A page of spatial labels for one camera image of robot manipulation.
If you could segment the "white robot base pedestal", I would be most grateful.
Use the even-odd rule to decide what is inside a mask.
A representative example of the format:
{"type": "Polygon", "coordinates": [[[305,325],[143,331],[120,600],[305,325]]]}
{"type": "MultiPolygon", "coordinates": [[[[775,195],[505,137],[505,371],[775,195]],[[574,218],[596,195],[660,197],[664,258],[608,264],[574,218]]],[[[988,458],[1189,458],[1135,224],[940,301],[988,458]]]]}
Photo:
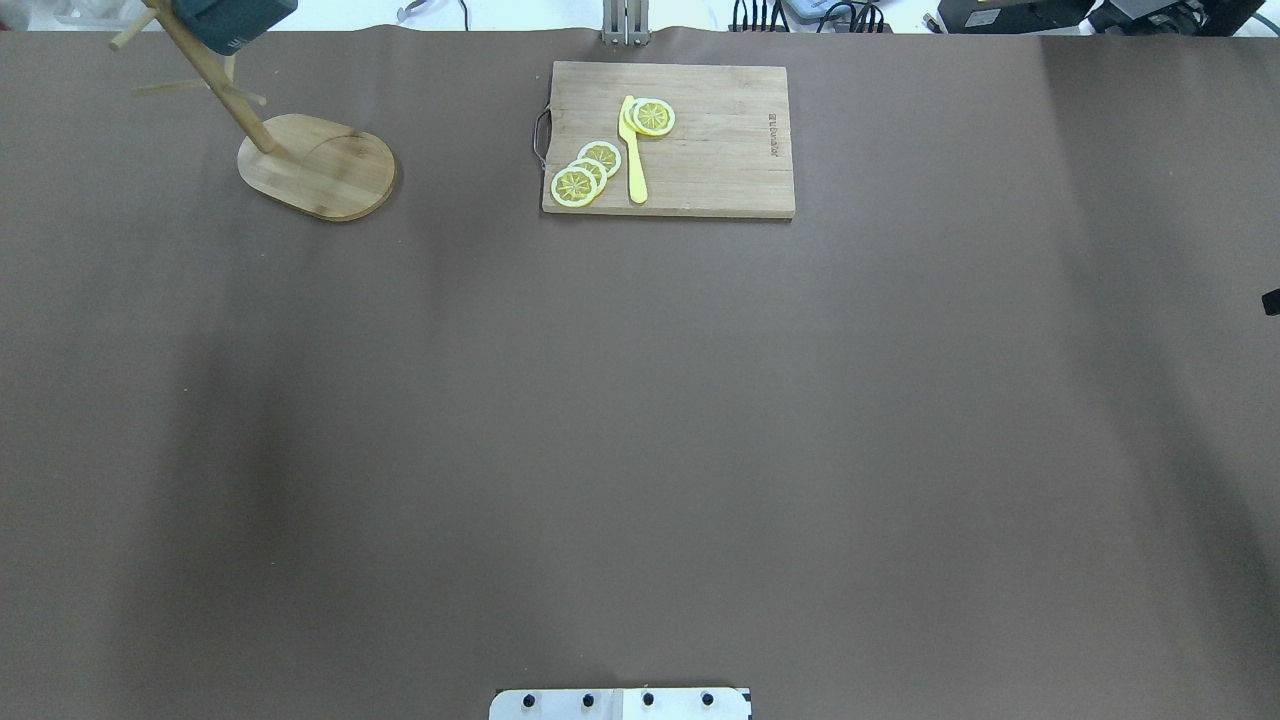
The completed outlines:
{"type": "Polygon", "coordinates": [[[733,687],[536,688],[495,693],[489,719],[753,719],[733,687]]]}

